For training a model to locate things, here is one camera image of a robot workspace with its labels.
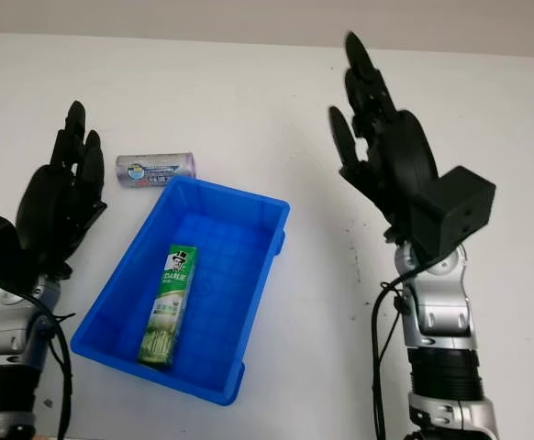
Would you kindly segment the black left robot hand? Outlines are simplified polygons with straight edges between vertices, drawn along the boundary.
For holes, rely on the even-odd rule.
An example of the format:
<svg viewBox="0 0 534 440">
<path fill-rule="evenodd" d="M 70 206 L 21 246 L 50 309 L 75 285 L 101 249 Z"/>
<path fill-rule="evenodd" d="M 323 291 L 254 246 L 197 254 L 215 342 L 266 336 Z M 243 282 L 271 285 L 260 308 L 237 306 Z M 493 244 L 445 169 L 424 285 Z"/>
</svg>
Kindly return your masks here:
<svg viewBox="0 0 534 440">
<path fill-rule="evenodd" d="M 17 210 L 21 247 L 40 274 L 71 277 L 67 259 L 106 209 L 101 141 L 85 130 L 85 109 L 75 101 L 57 133 L 50 162 L 32 175 Z"/>
</svg>

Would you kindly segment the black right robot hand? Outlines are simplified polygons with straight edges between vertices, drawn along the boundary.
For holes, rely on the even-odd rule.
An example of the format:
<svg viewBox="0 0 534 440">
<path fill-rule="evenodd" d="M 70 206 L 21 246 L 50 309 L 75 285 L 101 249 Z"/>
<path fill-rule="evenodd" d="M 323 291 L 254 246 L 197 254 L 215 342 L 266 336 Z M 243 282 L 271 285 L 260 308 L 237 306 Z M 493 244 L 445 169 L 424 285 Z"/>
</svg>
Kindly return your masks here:
<svg viewBox="0 0 534 440">
<path fill-rule="evenodd" d="M 336 106 L 328 109 L 339 174 L 381 211 L 389 223 L 385 239 L 400 244 L 411 237 L 410 202 L 438 178 L 436 162 L 419 121 L 395 106 L 381 71 L 354 32 L 347 33 L 344 48 L 351 122 Z"/>
</svg>

